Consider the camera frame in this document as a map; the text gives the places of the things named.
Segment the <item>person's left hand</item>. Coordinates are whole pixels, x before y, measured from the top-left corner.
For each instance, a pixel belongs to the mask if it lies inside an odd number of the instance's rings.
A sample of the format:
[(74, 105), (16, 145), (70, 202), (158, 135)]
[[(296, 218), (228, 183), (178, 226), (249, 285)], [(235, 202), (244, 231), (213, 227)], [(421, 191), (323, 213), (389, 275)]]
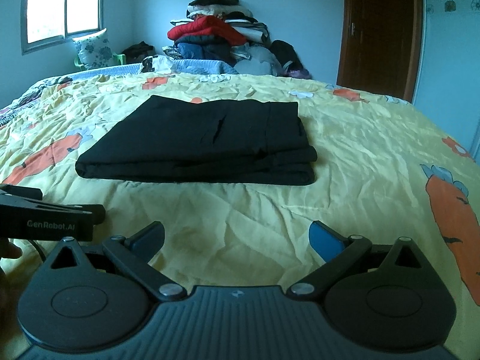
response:
[(17, 259), (20, 258), (22, 255), (22, 249), (15, 244), (12, 244), (9, 241), (1, 244), (0, 258)]

